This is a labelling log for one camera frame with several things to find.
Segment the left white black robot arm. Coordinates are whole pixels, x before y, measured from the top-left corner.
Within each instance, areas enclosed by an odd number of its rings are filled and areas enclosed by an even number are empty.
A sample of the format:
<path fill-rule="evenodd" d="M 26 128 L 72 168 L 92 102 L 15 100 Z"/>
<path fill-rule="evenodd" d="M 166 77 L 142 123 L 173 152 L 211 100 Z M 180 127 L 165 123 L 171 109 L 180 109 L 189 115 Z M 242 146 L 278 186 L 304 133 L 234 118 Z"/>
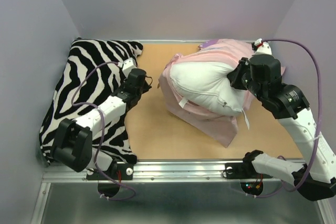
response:
<path fill-rule="evenodd" d="M 52 158 L 76 172 L 97 170 L 99 166 L 104 178 L 113 178 L 117 166 L 111 156 L 93 149 L 93 137 L 137 105 L 142 94 L 151 88 L 146 77 L 143 69 L 132 69 L 125 82 L 101 105 L 93 105 L 94 109 L 76 119 L 63 119 L 50 151 Z"/>

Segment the white pillow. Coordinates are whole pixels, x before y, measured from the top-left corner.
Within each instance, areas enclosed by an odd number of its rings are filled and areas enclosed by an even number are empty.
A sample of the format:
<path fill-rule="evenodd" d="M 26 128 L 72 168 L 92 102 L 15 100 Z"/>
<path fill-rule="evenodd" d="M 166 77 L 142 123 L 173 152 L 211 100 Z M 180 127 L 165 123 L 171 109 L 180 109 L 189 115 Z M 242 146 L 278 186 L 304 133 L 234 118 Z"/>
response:
<path fill-rule="evenodd" d="M 249 109 L 252 97 L 246 90 L 230 85 L 228 74 L 234 68 L 222 62 L 183 62 L 170 68 L 174 90 L 198 109 L 221 116 L 239 116 Z"/>

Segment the aluminium mounting rail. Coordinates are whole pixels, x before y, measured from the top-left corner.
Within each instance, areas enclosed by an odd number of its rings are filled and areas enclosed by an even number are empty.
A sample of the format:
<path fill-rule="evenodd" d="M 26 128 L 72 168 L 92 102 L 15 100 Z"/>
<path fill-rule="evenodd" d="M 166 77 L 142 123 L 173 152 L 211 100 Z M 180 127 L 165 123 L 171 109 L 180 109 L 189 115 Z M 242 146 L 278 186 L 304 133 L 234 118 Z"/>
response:
<path fill-rule="evenodd" d="M 198 183 L 228 182 L 222 177 L 222 171 L 237 159 L 175 160 L 175 161 L 139 161 L 133 167 L 133 178 L 123 183 Z M 87 172 L 74 172 L 69 167 L 54 165 L 46 168 L 43 183 L 94 183 L 87 180 Z"/>

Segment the zebra striped pillow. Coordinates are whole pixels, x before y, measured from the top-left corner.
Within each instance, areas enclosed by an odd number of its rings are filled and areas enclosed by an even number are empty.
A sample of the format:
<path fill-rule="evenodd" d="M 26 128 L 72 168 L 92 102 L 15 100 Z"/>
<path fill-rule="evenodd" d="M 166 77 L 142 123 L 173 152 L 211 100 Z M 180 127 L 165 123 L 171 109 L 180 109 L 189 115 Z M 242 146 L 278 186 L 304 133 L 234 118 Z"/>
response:
<path fill-rule="evenodd" d="M 134 40 L 76 38 L 69 50 L 64 71 L 56 84 L 51 104 L 38 134 L 38 154 L 46 166 L 55 160 L 51 147 L 59 123 L 73 120 L 100 105 L 126 79 L 122 64 L 136 61 L 144 45 Z"/>

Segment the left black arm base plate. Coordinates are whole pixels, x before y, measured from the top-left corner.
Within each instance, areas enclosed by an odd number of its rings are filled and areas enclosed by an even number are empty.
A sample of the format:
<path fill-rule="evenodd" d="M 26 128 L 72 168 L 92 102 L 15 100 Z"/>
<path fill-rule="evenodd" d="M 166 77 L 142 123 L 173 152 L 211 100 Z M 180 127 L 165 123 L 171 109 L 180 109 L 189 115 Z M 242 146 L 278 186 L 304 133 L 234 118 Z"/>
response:
<path fill-rule="evenodd" d="M 104 171 L 104 173 L 114 180 L 119 182 L 123 180 L 132 180 L 134 172 L 134 165 L 128 163 L 112 163 L 110 167 Z M 107 178 L 98 170 L 88 170 L 86 174 L 86 180 L 106 180 Z"/>

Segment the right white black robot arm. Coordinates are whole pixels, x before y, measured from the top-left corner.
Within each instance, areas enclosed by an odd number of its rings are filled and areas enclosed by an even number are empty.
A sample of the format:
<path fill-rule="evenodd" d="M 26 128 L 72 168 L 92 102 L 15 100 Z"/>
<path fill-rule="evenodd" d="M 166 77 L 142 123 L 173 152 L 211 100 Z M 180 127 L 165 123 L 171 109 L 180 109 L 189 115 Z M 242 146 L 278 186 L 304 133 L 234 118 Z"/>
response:
<path fill-rule="evenodd" d="M 280 61 L 271 55 L 242 58 L 228 74 L 230 85 L 249 91 L 285 128 L 305 164 L 271 157 L 263 151 L 245 154 L 241 162 L 223 170 L 227 179 L 252 179 L 268 175 L 296 188 L 307 200 L 335 196 L 335 153 L 318 129 L 304 93 L 282 81 Z"/>

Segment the purple pink princess pillowcase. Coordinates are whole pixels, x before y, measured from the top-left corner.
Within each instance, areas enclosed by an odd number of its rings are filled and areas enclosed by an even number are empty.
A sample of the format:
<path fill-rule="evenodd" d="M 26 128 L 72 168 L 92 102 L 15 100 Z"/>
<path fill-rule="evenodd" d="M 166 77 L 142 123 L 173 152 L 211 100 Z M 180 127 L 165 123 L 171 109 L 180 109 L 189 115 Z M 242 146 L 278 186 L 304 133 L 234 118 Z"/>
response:
<path fill-rule="evenodd" d="M 176 63 L 214 61 L 227 63 L 235 69 L 242 57 L 250 58 L 254 55 L 252 44 L 235 39 L 215 39 L 200 44 L 198 51 L 192 54 L 175 54 L 166 64 L 158 83 L 167 110 L 228 147 L 238 132 L 238 116 L 221 116 L 198 109 L 191 102 L 184 104 L 184 99 L 174 90 L 169 80 L 170 68 Z"/>

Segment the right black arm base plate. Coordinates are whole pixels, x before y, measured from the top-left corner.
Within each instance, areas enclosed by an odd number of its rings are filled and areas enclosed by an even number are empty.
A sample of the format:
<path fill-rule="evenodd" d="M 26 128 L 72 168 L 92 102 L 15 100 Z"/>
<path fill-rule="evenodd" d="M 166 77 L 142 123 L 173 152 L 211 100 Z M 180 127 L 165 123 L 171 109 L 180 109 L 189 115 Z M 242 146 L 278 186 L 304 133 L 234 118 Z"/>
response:
<path fill-rule="evenodd" d="M 272 178 L 267 174 L 260 174 L 256 172 L 251 164 L 245 164 L 243 162 L 226 163 L 225 168 L 222 170 L 222 177 L 226 179 L 257 179 Z"/>

